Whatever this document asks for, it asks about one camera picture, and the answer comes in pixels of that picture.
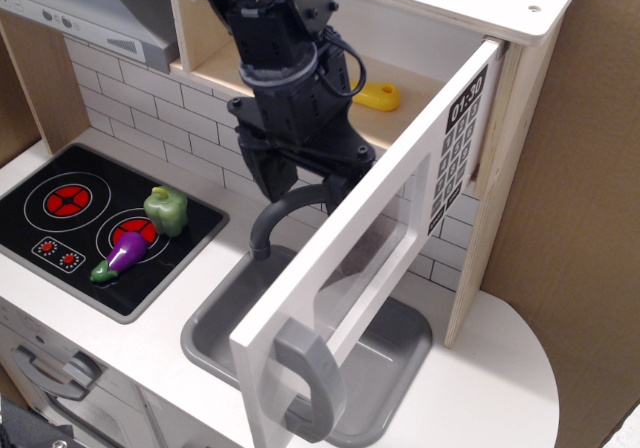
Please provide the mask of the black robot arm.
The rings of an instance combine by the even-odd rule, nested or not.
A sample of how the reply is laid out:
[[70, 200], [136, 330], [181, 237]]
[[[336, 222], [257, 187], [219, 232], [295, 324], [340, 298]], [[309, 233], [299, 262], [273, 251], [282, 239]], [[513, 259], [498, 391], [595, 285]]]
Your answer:
[[335, 0], [207, 0], [233, 37], [239, 75], [252, 94], [228, 104], [241, 154], [272, 203], [292, 199], [300, 170], [321, 177], [305, 204], [334, 210], [374, 163], [371, 145], [352, 127], [346, 58], [362, 59], [329, 24]]

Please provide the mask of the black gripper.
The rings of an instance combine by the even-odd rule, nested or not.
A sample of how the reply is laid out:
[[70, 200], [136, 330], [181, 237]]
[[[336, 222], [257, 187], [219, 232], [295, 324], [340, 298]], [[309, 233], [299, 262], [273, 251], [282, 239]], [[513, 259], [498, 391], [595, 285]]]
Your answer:
[[308, 72], [240, 69], [253, 91], [228, 103], [242, 157], [260, 191], [279, 201], [298, 168], [324, 177], [331, 215], [373, 165], [374, 150], [349, 121], [356, 86], [345, 67]]

